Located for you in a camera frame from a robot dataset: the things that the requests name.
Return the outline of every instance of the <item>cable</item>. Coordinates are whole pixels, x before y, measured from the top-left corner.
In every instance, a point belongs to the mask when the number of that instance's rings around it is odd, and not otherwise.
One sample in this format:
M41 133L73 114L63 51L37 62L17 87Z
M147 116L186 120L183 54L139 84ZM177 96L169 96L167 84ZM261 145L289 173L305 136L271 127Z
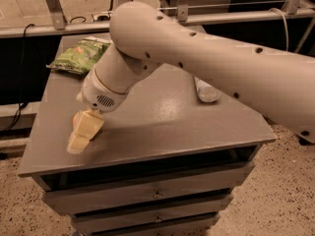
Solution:
M285 30L285 42L286 42L286 47L285 50L288 51L288 29L287 29L287 23L286 23L286 18L284 15L284 12L282 10L279 10L277 8L272 8L270 11L275 12L277 14L280 14L283 18L283 24L284 24L284 30Z
M81 23L84 23L87 19L86 17L83 17L83 16L78 16L78 17L74 17L70 20L70 23L72 23L74 20L77 20L77 19L83 19L83 21Z
M29 24L28 26L26 26L24 28L24 31L23 31L22 54L21 54L20 65L19 65L19 68L18 68L18 75L20 75L21 71L22 71L23 62L24 62L24 56L25 56L25 49L26 49L26 34L27 34L28 28L30 28L30 27L34 27L34 24ZM24 109L28 105L27 103L21 103L22 96L23 96L23 84L20 81L20 94L19 94L19 101L18 101L18 106L19 106L18 110L16 111L11 124L7 128L5 128L4 130L0 131L1 133L2 132L6 132L6 131L10 131L18 123L18 121L20 120L22 109Z

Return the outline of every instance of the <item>drawer cabinet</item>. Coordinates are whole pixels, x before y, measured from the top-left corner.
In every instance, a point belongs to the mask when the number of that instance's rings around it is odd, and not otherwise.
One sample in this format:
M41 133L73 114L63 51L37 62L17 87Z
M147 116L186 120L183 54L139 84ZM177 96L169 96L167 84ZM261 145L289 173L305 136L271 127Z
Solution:
M178 171L147 178L50 192L45 194L44 201L59 214L76 214L123 207L233 188L240 185L253 168L253 162L241 162Z
M207 229L219 220L216 213L207 213L180 219L172 219L162 223L133 226L118 230L102 231L90 235L101 236L172 236L178 231L193 231L196 228Z
M188 217L225 209L232 195L209 192L192 197L169 199L141 206L125 206L108 211L87 212L72 219L74 227L82 233L113 230L141 224L162 223L177 217Z

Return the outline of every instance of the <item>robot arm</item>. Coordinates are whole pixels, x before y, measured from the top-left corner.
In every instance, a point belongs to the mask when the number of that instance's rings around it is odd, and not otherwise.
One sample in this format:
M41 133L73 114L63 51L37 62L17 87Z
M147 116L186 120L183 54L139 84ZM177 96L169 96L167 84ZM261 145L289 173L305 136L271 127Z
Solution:
M161 63L182 69L315 143L315 59L194 32L140 2L110 21L111 47L87 76L82 99L112 111Z

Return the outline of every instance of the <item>speckled floor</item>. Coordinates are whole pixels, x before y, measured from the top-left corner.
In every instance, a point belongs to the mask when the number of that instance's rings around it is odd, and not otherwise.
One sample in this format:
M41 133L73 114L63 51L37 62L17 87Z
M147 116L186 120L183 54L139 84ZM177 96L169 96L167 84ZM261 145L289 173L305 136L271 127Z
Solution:
M276 142L256 155L255 169L234 189L234 199L209 231L176 236L315 235L315 146L273 125ZM0 235L71 235L70 218L42 200L41 189L16 175L20 159L0 161Z

